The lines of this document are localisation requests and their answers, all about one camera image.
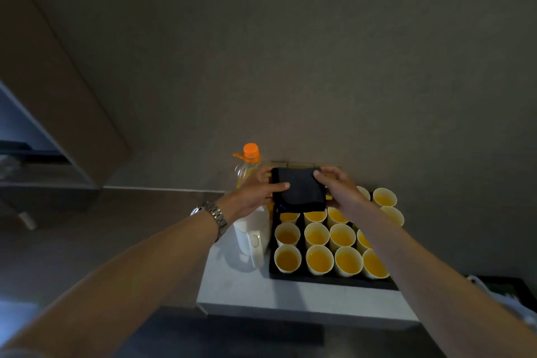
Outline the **person's right hand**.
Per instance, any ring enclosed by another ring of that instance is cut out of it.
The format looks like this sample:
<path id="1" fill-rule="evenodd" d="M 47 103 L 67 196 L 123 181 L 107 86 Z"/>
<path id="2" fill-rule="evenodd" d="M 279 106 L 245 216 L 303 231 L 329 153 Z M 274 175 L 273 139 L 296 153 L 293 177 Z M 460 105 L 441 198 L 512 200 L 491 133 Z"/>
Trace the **person's right hand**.
<path id="1" fill-rule="evenodd" d="M 346 172 L 335 166 L 322 166 L 321 170 L 336 170 L 336 187 L 330 192 L 332 208 L 345 216 L 348 221 L 356 222 L 364 217 L 373 204 L 358 190 Z"/>

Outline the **person's left hand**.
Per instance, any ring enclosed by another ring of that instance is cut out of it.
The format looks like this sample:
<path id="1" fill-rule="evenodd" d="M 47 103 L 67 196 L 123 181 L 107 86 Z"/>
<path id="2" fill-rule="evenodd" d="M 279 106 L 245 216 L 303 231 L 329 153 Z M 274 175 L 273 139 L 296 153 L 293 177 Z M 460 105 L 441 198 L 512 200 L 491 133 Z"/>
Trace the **person's left hand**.
<path id="1" fill-rule="evenodd" d="M 272 183 L 269 176 L 271 171 L 271 166 L 257 168 L 238 189 L 217 200 L 216 204 L 229 224 L 248 216 L 260 206 L 273 203 L 273 196 L 262 197 L 258 192 L 262 182 Z"/>

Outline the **black cloth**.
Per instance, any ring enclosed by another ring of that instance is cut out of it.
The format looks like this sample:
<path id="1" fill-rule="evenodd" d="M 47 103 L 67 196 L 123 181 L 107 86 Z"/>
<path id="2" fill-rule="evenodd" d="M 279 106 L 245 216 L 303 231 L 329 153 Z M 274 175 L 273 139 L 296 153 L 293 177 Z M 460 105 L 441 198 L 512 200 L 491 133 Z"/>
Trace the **black cloth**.
<path id="1" fill-rule="evenodd" d="M 287 182 L 290 187 L 273 194 L 274 204 L 280 213 L 323 212 L 326 209 L 326 186 L 315 177 L 319 167 L 285 168 L 271 170 L 272 183 Z"/>

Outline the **person's right forearm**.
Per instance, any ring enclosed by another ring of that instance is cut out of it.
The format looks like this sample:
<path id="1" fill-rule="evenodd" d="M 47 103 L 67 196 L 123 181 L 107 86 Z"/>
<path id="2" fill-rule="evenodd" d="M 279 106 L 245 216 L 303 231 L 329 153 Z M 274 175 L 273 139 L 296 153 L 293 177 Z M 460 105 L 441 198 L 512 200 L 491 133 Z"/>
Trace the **person's right forearm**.
<path id="1" fill-rule="evenodd" d="M 386 270 L 449 358 L 537 358 L 537 335 L 446 265 L 374 205 L 343 213 L 357 219 Z"/>

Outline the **person's left forearm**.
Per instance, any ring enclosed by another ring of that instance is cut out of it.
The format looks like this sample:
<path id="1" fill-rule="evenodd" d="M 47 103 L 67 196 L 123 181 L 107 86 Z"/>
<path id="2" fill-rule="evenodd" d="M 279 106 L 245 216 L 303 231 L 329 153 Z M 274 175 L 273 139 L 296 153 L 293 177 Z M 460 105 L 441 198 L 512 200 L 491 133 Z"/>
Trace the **person's left forearm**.
<path id="1" fill-rule="evenodd" d="M 131 246 L 51 303 L 0 348 L 0 358 L 113 355 L 200 267 L 217 235 L 202 211 Z"/>

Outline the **orange-capped juice bottle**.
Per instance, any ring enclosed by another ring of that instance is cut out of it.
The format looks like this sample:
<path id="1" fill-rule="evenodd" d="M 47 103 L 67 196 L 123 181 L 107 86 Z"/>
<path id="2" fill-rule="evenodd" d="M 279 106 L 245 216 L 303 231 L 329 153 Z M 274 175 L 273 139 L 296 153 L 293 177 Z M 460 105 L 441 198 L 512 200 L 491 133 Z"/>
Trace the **orange-capped juice bottle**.
<path id="1" fill-rule="evenodd" d="M 243 146 L 242 152 L 233 153 L 233 157 L 238 159 L 235 167 L 236 187 L 239 188 L 248 179 L 253 171 L 261 165 L 261 155 L 259 147 L 255 143 L 247 143 Z"/>

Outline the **white electric kettle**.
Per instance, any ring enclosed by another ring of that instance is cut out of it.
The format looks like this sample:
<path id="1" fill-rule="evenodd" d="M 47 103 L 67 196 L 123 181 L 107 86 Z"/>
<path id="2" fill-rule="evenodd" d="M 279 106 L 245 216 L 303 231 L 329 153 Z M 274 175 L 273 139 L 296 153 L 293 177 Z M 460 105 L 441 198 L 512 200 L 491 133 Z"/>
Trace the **white electric kettle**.
<path id="1" fill-rule="evenodd" d="M 261 268 L 272 236 L 272 219 L 267 206 L 258 207 L 232 227 L 241 252 L 250 257 L 255 269 Z"/>

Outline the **silver metal wristwatch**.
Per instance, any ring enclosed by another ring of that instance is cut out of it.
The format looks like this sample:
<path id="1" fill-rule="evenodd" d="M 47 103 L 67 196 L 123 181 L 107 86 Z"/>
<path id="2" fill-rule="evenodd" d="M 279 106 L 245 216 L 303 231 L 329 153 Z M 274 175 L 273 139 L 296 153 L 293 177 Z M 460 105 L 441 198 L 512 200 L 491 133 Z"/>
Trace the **silver metal wristwatch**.
<path id="1" fill-rule="evenodd" d="M 194 208 L 192 212 L 190 213 L 190 216 L 195 215 L 199 212 L 207 212 L 211 215 L 211 217 L 215 220 L 216 225 L 218 226 L 218 235 L 216 237 L 215 243 L 218 242 L 222 236 L 226 233 L 227 229 L 229 229 L 230 224 L 225 219 L 222 210 L 220 207 L 214 203 L 214 202 L 205 202 L 204 204 Z"/>

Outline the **dark bin with white bag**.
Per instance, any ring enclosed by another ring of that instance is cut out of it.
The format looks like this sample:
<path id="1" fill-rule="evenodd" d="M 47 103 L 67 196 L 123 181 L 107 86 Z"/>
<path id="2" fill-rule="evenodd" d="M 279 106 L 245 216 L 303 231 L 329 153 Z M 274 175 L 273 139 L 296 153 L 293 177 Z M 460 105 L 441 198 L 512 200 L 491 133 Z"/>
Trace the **dark bin with white bag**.
<path id="1" fill-rule="evenodd" d="M 487 294 L 490 298 L 500 303 L 510 313 L 516 316 L 518 319 L 524 322 L 524 324 L 531 329 L 537 335 L 537 311 L 528 308 L 520 302 L 520 299 L 512 294 L 499 294 L 491 291 L 486 284 L 474 275 L 466 277 L 475 287 L 479 288 L 482 292 Z"/>

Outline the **dark shelf unit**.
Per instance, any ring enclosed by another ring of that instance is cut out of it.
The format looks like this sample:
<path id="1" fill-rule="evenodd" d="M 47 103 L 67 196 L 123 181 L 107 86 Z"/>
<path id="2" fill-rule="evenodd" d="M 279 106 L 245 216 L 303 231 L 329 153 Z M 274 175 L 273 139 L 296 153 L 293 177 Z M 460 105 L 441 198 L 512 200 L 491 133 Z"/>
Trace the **dark shelf unit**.
<path id="1" fill-rule="evenodd" d="M 0 140 L 0 215 L 85 211 L 100 193 L 60 150 Z"/>

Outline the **brown wall cabinet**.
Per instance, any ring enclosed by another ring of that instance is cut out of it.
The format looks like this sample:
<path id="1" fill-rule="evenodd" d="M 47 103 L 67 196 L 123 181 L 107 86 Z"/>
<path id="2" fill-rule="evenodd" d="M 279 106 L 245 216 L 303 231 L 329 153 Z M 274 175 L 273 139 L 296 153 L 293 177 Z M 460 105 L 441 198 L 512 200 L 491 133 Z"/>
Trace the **brown wall cabinet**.
<path id="1" fill-rule="evenodd" d="M 99 189 L 128 159 L 123 138 L 34 0 L 0 0 L 0 90 Z"/>

